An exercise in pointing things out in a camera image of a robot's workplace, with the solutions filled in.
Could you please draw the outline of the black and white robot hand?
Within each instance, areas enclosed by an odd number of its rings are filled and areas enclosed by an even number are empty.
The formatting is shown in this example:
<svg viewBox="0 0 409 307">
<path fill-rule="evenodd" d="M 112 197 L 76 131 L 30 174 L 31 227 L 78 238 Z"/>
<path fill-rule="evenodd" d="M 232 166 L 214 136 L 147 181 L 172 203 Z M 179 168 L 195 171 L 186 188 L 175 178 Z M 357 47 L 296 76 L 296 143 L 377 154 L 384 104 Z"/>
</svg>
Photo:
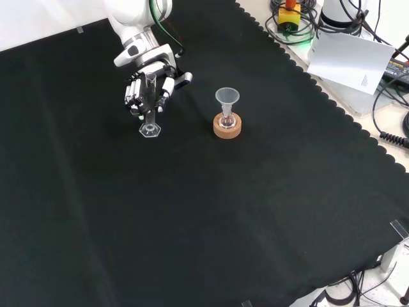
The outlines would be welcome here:
<svg viewBox="0 0 409 307">
<path fill-rule="evenodd" d="M 157 77 L 164 78 L 162 89 L 159 91 L 157 98 L 154 98 L 153 106 L 148 102 L 147 98 L 146 77 L 148 74 L 155 74 Z M 161 113 L 165 109 L 166 102 L 173 94 L 175 77 L 178 77 L 177 69 L 161 61 L 156 61 L 140 69 L 132 74 L 129 79 L 130 84 L 125 90 L 125 107 L 134 117 L 140 120 L 144 120 L 146 115 L 154 111 Z"/>
</svg>

